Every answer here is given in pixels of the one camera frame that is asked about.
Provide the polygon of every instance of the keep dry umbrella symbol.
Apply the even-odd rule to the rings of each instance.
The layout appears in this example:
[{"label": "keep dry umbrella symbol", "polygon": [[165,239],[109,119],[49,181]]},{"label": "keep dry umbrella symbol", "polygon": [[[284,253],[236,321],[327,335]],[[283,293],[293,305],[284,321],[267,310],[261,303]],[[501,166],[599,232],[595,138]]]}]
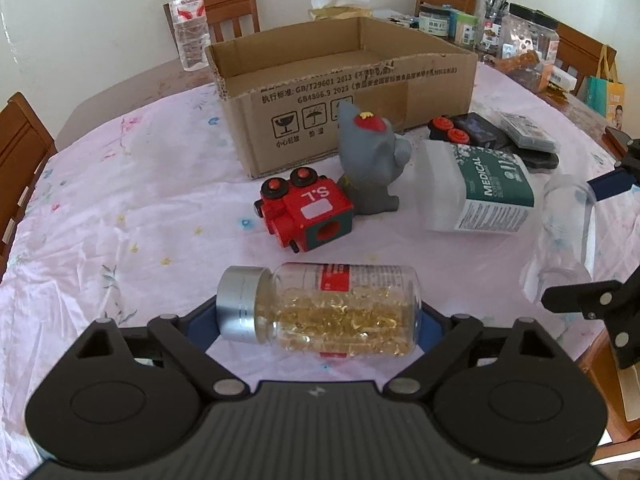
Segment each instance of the keep dry umbrella symbol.
[{"label": "keep dry umbrella symbol", "polygon": [[313,119],[314,120],[313,124],[316,124],[316,117],[318,117],[318,115],[322,115],[322,112],[316,108],[315,110],[311,110],[306,115],[306,118],[307,119]]},{"label": "keep dry umbrella symbol", "polygon": [[277,119],[275,123],[279,127],[284,128],[284,132],[283,132],[284,134],[288,134],[291,130],[287,130],[287,126],[289,126],[293,122],[293,119],[294,119],[294,115],[291,114],[291,115],[287,115]]}]

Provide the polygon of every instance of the black toy wheel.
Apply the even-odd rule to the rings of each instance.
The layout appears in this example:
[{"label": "black toy wheel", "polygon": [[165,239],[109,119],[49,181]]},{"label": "black toy wheel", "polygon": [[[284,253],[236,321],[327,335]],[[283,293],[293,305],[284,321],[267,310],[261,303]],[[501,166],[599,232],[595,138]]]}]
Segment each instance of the black toy wheel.
[{"label": "black toy wheel", "polygon": [[265,198],[270,198],[272,200],[276,198],[282,198],[289,192],[289,183],[280,178],[279,176],[274,176],[273,178],[269,178],[262,183],[262,187],[260,188],[260,193]]},{"label": "black toy wheel", "polygon": [[296,187],[311,186],[318,180],[318,174],[313,168],[302,166],[291,172],[290,180]]},{"label": "black toy wheel", "polygon": [[255,213],[260,217],[263,218],[263,214],[262,214],[262,204],[264,204],[264,200],[260,199],[260,200],[256,200],[254,202],[254,209],[255,209]]}]

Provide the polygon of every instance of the paper bag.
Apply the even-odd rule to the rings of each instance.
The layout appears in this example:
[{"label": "paper bag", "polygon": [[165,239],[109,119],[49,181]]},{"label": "paper bag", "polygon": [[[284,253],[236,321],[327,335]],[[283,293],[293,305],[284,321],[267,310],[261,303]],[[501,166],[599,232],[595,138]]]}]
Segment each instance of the paper bag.
[{"label": "paper bag", "polygon": [[[604,78],[601,67],[604,62]],[[618,81],[618,71],[614,61],[611,68],[607,62],[607,45],[602,46],[596,76],[589,76],[584,101],[589,108],[607,118],[607,124],[622,130],[625,105],[625,86]]]}]

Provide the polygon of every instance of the red label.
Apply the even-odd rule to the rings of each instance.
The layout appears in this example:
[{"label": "red label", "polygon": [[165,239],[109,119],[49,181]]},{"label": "red label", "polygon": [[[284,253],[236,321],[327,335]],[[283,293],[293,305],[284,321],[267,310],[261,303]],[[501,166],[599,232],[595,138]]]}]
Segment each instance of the red label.
[{"label": "red label", "polygon": [[340,354],[338,352],[320,352],[320,357],[334,357],[344,359],[345,357],[347,357],[347,354]]},{"label": "red label", "polygon": [[320,290],[333,292],[349,291],[349,266],[342,264],[324,264],[320,275]]}]

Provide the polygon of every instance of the rubber toy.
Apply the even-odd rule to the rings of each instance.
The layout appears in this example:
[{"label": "rubber toy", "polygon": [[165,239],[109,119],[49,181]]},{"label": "rubber toy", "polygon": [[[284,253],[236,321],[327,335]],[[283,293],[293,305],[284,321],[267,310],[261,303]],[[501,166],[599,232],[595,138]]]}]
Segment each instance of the rubber toy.
[{"label": "rubber toy", "polygon": [[353,203],[354,214],[398,211],[400,199],[386,188],[409,162],[411,144],[394,133],[389,121],[341,101],[338,154],[344,171],[338,186]]}]

